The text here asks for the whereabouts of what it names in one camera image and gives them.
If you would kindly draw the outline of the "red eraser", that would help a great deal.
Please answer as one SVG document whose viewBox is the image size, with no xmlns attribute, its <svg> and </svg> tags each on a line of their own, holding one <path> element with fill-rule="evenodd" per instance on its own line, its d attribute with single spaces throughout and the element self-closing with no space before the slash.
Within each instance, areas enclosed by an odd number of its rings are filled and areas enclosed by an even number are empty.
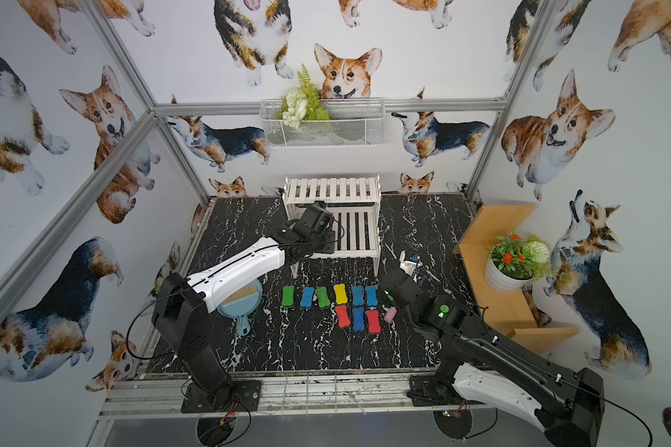
<svg viewBox="0 0 671 447">
<path fill-rule="evenodd" d="M 380 318 L 377 310 L 367 310 L 365 312 L 367 319 L 367 329 L 371 335 L 381 333 Z"/>
<path fill-rule="evenodd" d="M 346 305 L 337 305 L 335 307 L 335 314 L 337 314 L 337 322 L 341 329 L 350 327 L 352 322 L 350 321 L 349 311 Z"/>
</svg>

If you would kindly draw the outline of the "green eraser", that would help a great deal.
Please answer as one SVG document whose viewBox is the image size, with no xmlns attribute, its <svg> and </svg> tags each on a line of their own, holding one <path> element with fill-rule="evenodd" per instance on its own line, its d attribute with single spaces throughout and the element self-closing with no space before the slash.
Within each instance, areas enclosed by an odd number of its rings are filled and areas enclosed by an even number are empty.
<svg viewBox="0 0 671 447">
<path fill-rule="evenodd" d="M 294 305 L 294 286 L 288 285 L 283 287 L 283 295 L 281 296 L 282 307 L 292 307 Z"/>
<path fill-rule="evenodd" d="M 331 307 L 331 300 L 329 298 L 326 287 L 318 287 L 315 289 L 315 294 L 320 308 Z"/>
</svg>

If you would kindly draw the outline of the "yellow eraser top shelf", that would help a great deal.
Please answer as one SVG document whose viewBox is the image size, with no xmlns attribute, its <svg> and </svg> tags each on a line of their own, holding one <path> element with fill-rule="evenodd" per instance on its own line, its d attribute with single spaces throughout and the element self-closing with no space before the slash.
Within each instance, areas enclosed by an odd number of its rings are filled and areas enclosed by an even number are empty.
<svg viewBox="0 0 671 447">
<path fill-rule="evenodd" d="M 336 284 L 333 286 L 335 292 L 335 301 L 337 305 L 346 305 L 348 303 L 348 296 L 346 293 L 346 286 L 344 284 Z"/>
</svg>

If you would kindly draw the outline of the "blue eraser bottom shelf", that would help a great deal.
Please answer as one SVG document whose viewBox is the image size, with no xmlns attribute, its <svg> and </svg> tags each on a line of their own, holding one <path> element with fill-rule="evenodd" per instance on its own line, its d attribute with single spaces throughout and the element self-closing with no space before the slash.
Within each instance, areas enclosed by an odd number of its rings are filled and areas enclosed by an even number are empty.
<svg viewBox="0 0 671 447">
<path fill-rule="evenodd" d="M 352 327 L 356 332 L 362 332 L 365 329 L 365 313 L 362 307 L 352 309 Z"/>
</svg>

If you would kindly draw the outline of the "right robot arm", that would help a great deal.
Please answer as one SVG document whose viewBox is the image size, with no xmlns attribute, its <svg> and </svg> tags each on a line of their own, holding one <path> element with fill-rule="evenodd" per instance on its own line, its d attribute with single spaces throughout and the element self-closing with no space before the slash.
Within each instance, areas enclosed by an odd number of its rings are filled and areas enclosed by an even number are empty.
<svg viewBox="0 0 671 447">
<path fill-rule="evenodd" d="M 538 356 L 489 326 L 473 303 L 428 294 L 401 269 L 379 286 L 414 332 L 441 346 L 435 374 L 410 392 L 414 402 L 482 402 L 535 426 L 553 446 L 596 445 L 605 409 L 598 374 Z"/>
</svg>

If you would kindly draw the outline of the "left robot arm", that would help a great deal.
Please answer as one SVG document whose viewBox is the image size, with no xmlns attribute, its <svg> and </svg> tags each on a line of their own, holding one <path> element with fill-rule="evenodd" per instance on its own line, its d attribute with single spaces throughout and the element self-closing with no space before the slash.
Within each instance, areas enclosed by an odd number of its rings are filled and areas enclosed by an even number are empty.
<svg viewBox="0 0 671 447">
<path fill-rule="evenodd" d="M 276 227 L 224 262 L 187 278 L 174 273 L 164 279 L 152 324 L 214 404 L 225 406 L 232 399 L 234 385 L 209 340 L 210 314 L 229 296 L 273 270 L 317 253 L 334 253 L 336 223 L 324 203 L 316 202 L 300 218 Z"/>
</svg>

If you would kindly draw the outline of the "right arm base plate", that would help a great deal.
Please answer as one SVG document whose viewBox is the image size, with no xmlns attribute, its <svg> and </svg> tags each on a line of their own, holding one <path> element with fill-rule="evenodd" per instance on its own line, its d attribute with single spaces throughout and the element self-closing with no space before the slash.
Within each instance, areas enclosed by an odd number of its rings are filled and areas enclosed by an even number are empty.
<svg viewBox="0 0 671 447">
<path fill-rule="evenodd" d="M 466 400 L 454 390 L 440 382 L 434 375 L 412 375 L 408 378 L 406 396 L 415 407 L 447 406 L 460 408 L 468 405 L 484 405 L 477 400 Z"/>
</svg>

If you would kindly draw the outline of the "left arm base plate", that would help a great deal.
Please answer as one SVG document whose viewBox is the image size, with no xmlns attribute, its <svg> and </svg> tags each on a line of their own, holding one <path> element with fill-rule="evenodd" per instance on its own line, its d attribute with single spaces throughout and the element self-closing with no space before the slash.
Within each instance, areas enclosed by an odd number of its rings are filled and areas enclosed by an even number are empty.
<svg viewBox="0 0 671 447">
<path fill-rule="evenodd" d="M 184 393 L 181 413 L 225 413 L 237 410 L 255 412 L 259 406 L 263 382 L 237 380 L 216 393 L 190 383 Z"/>
</svg>

